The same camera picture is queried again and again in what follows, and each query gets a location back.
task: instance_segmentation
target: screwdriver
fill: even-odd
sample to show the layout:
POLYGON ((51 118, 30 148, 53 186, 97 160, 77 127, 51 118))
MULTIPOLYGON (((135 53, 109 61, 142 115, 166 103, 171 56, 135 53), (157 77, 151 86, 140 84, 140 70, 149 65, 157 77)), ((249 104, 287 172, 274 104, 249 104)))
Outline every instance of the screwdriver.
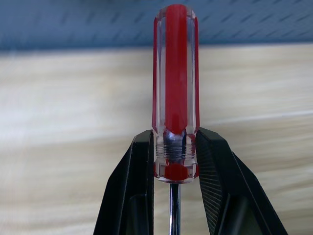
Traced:
POLYGON ((195 137, 200 126, 198 20, 181 4, 154 20, 154 175, 170 184, 170 235, 180 234, 180 185, 199 175, 195 137))

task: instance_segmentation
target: blue-gray wall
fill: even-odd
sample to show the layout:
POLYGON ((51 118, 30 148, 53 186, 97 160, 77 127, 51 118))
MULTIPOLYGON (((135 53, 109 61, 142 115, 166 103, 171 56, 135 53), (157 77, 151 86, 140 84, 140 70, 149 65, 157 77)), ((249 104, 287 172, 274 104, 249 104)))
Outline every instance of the blue-gray wall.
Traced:
POLYGON ((173 3, 194 9, 202 44, 313 41, 313 0, 0 0, 0 50, 151 45, 173 3))

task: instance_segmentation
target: wooden surface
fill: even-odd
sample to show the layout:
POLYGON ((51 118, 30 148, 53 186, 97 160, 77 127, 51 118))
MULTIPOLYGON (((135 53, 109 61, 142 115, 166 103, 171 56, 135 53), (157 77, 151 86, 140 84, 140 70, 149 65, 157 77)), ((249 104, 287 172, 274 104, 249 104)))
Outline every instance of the wooden surface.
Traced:
MULTIPOLYGON (((290 235, 313 231, 313 45, 200 50, 201 126, 250 167, 290 235)), ((92 234, 104 188, 150 129, 152 49, 0 56, 0 234, 92 234)), ((156 182, 155 234, 168 233, 156 182)), ((182 235, 208 234, 199 182, 182 235)))

